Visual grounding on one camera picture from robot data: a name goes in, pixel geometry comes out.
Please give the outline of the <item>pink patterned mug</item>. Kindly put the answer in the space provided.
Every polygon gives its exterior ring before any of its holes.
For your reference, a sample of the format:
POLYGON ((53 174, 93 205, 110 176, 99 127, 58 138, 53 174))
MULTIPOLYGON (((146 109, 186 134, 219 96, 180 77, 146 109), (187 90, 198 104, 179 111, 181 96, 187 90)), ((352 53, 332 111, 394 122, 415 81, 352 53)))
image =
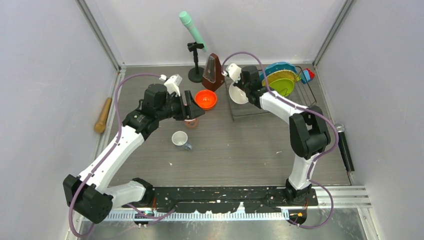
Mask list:
POLYGON ((184 120, 184 124, 188 129, 195 129, 199 125, 199 120, 197 118, 195 119, 186 119, 184 120))

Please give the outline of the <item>orange bowl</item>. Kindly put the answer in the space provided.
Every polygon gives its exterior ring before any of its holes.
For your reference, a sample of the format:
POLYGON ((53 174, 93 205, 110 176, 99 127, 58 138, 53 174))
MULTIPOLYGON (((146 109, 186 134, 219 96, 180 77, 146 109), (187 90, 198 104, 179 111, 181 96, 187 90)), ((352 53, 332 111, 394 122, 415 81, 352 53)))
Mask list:
POLYGON ((195 95, 194 100, 201 109, 209 111, 217 104, 218 97, 214 91, 204 89, 195 95))

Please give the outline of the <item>white ceramic bowl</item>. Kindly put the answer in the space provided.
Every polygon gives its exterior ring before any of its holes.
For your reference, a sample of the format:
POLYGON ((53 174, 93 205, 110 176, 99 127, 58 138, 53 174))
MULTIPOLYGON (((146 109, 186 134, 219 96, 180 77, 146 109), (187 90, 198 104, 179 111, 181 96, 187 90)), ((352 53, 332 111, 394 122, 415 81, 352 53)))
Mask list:
POLYGON ((246 93, 234 84, 231 84, 228 88, 228 94, 230 99, 236 104, 244 105, 249 102, 246 93))

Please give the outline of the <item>blue polka dot plate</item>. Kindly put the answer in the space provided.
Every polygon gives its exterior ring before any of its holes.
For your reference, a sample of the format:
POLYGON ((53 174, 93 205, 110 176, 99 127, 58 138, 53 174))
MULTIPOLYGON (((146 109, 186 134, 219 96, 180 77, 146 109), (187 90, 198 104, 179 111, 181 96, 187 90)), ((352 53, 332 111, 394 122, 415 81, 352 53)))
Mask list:
POLYGON ((298 73, 297 70, 296 70, 296 67, 293 64, 285 62, 285 61, 280 61, 280 62, 275 62, 275 63, 272 63, 272 64, 266 66, 263 69, 263 72, 261 72, 259 74, 259 77, 260 77, 261 80, 264 80, 265 79, 264 74, 266 75, 266 78, 267 78, 267 75, 269 75, 273 72, 276 72, 276 71, 280 71, 280 70, 291 70, 296 75, 298 73))

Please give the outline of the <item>small blue-handled cup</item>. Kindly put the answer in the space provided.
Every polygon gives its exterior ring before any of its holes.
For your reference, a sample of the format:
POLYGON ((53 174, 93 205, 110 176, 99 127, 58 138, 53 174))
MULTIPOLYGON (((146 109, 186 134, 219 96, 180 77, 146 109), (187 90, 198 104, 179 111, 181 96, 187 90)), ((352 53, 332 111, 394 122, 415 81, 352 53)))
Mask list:
POLYGON ((176 131, 171 136, 172 143, 182 150, 191 151, 193 146, 189 143, 189 138, 186 132, 176 131))

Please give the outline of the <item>woven bamboo round tray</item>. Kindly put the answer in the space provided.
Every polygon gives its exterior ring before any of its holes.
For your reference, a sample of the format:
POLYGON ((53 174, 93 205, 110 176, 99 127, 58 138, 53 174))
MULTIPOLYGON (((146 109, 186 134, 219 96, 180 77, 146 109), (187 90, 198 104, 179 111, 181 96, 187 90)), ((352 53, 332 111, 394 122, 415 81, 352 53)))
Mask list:
POLYGON ((292 70, 288 70, 288 69, 272 72, 267 75, 268 85, 270 81, 277 80, 277 79, 290 79, 295 83, 296 74, 292 70))

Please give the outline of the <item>lime green plate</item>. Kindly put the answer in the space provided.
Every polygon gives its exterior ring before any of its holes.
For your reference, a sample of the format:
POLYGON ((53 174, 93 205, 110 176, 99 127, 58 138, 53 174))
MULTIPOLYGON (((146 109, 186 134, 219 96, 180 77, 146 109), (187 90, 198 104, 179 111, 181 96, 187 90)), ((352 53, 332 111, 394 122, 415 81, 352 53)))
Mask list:
POLYGON ((288 78, 280 78, 269 82, 269 87, 278 92, 281 96, 289 96, 295 88, 295 83, 288 78))

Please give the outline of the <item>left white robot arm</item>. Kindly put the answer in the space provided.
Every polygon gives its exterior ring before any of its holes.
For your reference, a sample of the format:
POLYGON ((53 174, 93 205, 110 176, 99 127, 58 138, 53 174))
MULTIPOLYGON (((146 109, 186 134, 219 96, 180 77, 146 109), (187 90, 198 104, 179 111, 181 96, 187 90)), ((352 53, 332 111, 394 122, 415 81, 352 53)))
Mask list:
POLYGON ((173 87, 151 84, 138 107, 127 114, 113 141, 78 176, 63 180, 66 203, 70 209, 94 224, 101 223, 111 210, 129 203, 148 207, 153 202, 153 187, 140 178, 110 187, 109 184, 127 158, 166 119, 193 120, 205 114, 189 90, 180 95, 173 87))

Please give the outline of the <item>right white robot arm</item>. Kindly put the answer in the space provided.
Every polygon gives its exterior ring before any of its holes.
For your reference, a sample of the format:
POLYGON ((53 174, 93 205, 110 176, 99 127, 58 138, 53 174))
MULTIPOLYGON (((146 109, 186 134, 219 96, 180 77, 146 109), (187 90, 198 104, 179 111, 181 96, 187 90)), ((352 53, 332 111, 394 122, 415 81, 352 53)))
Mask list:
POLYGON ((244 91, 249 103, 288 124, 290 146, 295 159, 283 195, 289 205, 304 203, 312 189, 311 176, 317 158, 331 143, 327 124, 321 118, 321 109, 316 105, 299 105, 263 86, 256 66, 242 67, 236 85, 244 91))

